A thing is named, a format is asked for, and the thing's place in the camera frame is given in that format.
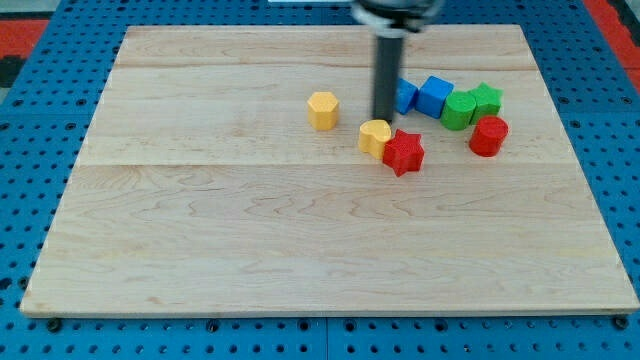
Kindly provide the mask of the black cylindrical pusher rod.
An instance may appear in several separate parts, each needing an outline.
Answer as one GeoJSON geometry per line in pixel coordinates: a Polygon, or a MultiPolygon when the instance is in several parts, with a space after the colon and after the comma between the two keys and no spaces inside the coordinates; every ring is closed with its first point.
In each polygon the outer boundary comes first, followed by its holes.
{"type": "Polygon", "coordinates": [[[376,36],[371,113],[392,123],[404,39],[376,36]]]}

